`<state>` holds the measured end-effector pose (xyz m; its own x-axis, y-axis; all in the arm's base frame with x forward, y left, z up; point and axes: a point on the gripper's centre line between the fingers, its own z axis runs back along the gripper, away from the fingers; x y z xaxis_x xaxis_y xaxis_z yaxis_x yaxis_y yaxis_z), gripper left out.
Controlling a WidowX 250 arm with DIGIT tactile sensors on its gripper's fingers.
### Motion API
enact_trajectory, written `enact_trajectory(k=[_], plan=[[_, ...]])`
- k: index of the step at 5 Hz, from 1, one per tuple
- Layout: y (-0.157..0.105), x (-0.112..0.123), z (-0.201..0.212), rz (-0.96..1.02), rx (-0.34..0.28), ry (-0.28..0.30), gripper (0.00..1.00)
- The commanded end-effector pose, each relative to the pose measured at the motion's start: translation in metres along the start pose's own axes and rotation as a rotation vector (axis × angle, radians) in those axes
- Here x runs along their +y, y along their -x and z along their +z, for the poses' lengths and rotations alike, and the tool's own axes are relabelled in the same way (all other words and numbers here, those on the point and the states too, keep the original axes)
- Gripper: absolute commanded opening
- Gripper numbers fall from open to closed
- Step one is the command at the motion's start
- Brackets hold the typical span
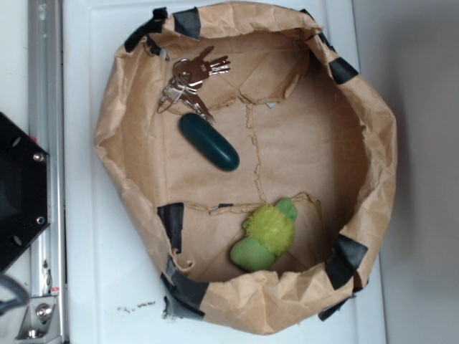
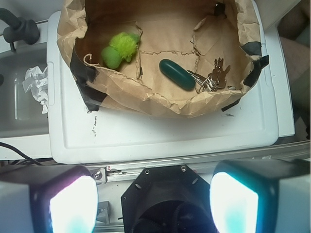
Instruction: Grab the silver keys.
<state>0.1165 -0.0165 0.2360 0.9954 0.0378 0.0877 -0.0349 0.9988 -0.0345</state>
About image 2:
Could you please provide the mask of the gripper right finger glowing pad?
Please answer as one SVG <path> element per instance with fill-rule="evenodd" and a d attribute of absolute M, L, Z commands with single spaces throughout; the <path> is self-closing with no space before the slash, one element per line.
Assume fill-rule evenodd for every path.
<path fill-rule="evenodd" d="M 311 163 L 223 160 L 214 169 L 209 202 L 220 233 L 309 233 Z"/>

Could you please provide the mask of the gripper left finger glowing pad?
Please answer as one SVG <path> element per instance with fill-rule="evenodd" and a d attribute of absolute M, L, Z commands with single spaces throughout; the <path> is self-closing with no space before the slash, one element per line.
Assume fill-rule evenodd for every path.
<path fill-rule="evenodd" d="M 98 189 L 83 165 L 0 169 L 2 233 L 91 233 Z"/>

